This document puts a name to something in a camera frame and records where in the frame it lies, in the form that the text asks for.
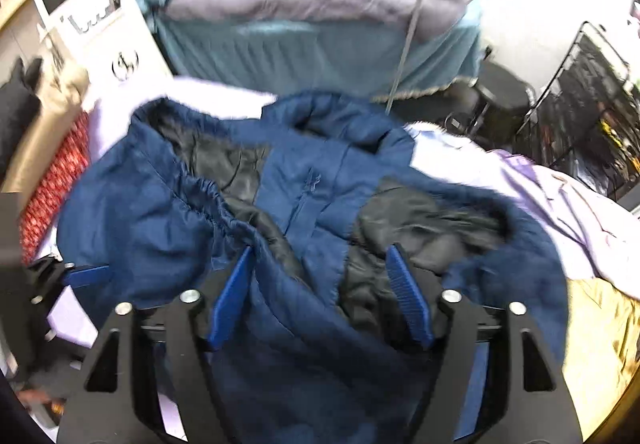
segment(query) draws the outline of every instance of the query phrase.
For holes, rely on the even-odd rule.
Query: silver screw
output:
[[[509,310],[516,316],[522,316],[527,311],[527,308],[523,303],[514,301],[513,303],[509,303]]]
[[[449,303],[458,303],[462,299],[462,294],[457,290],[447,289],[442,291],[442,299]]]
[[[133,305],[129,302],[118,303],[115,310],[118,316],[124,316],[133,310]]]
[[[180,294],[182,303],[193,303],[200,299],[200,293],[196,289],[189,289]]]

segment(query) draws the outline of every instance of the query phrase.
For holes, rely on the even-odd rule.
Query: yellow fabric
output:
[[[3,193],[20,193],[20,210],[28,203],[82,111],[88,86],[87,71],[72,60],[66,60],[60,76],[52,62],[44,63],[37,91],[40,113],[20,140],[1,189]]]
[[[638,369],[640,302],[599,278],[569,280],[567,291],[569,326],[562,372],[586,440]]]

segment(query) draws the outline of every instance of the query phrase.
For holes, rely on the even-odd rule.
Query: red knit cloth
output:
[[[22,261],[28,265],[74,182],[89,165],[89,116],[81,113],[60,144],[20,219]]]

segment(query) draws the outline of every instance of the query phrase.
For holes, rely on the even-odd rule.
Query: navy blue garment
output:
[[[167,303],[251,246],[246,310],[211,358],[241,441],[400,442],[438,350],[421,351],[399,311],[392,244],[474,302],[526,304],[559,361],[568,318],[535,220],[493,191],[411,169],[413,147],[381,110],[337,94],[281,98],[259,120],[147,103],[60,215],[63,257],[107,266],[74,292],[100,327],[118,302]]]

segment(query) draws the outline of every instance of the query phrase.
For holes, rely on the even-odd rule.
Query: black glove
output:
[[[31,61],[27,71],[16,59],[11,78],[0,87],[0,183],[20,139],[40,110],[35,89],[40,79],[41,58]]]

